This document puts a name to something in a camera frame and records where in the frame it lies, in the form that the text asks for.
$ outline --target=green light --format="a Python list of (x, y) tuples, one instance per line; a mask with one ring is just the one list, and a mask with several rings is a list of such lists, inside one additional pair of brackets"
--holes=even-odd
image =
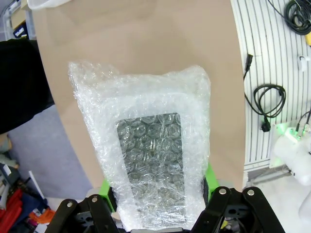
[(294, 135), (292, 135), (292, 134), (290, 133), (290, 130), (285, 132), (285, 136), (286, 136), (288, 139), (290, 139), (292, 142), (295, 142), (295, 143), (298, 142), (297, 138), (296, 138)]
[(277, 126), (277, 132), (278, 132), (278, 134), (280, 134), (280, 135), (285, 134), (286, 130), (287, 130), (286, 123), (279, 124), (279, 125)]

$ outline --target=bubble-wrapped object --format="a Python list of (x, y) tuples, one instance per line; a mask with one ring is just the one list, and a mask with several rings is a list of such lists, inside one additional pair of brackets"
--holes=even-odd
[(125, 229), (191, 229), (205, 208), (205, 71), (121, 75), (111, 66), (72, 62), (69, 78)]

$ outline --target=white wall panel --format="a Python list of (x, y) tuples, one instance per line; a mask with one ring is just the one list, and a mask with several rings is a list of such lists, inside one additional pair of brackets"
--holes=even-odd
[[(288, 0), (271, 0), (279, 12), (284, 12)], [(242, 64), (247, 54), (253, 55), (253, 63), (244, 81), (245, 93), (253, 103), (254, 89), (264, 83), (285, 88), (287, 99), (283, 111), (271, 124), (279, 124), (299, 118), (311, 107), (311, 62), (307, 70), (298, 71), (298, 56), (311, 56), (304, 36), (290, 31), (282, 17), (266, 0), (231, 0), (239, 37)], [(265, 109), (279, 101), (278, 93), (265, 94)], [(269, 164), (271, 133), (260, 130), (262, 116), (251, 110), (245, 101), (246, 143), (245, 169), (256, 169)]]

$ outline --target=cardboard box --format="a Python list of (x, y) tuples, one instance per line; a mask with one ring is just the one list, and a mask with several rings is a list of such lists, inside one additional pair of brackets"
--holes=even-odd
[(164, 74), (202, 66), (211, 80), (209, 160), (218, 179), (241, 190), (245, 100), (230, 1), (73, 0), (33, 15), (56, 107), (94, 187), (101, 186), (103, 172), (68, 79), (68, 62), (80, 59), (112, 64), (125, 74)]
[(26, 21), (26, 12), (20, 8), (18, 8), (12, 15), (11, 15), (11, 22), (13, 30), (17, 28), (21, 23)]
[(20, 0), (20, 8), (22, 10), (30, 10), (27, 0)]

